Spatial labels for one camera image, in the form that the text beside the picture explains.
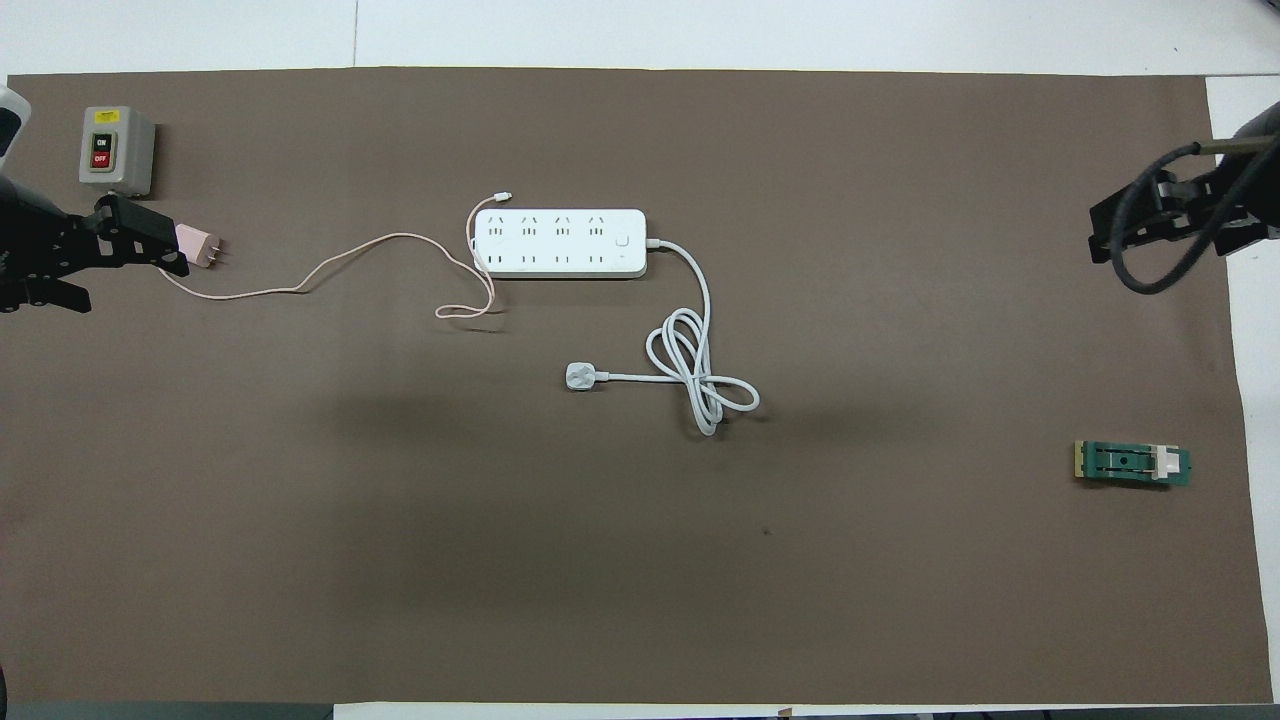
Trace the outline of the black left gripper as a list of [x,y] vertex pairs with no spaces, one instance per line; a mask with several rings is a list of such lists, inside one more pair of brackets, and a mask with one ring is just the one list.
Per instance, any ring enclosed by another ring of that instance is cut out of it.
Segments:
[[68,215],[45,196],[1,178],[1,313],[23,306],[90,313],[90,293],[64,281],[96,266],[150,265],[189,274],[175,222],[116,193],[93,209],[93,232],[84,219]]

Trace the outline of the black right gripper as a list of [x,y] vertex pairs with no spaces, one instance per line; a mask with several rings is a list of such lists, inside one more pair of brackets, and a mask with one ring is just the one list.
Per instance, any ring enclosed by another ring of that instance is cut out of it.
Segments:
[[1220,258],[1265,240],[1277,240],[1277,156],[1261,155],[1261,151],[1226,155],[1215,169],[1192,179],[1157,169],[1137,183],[1137,199],[1125,213],[1120,213],[1125,192],[1098,201],[1089,210],[1091,261],[1096,265],[1111,261],[1110,240],[1117,222],[1123,227],[1123,249],[1129,250],[1157,240],[1198,234],[1221,208],[1225,219],[1213,237],[1213,251]]

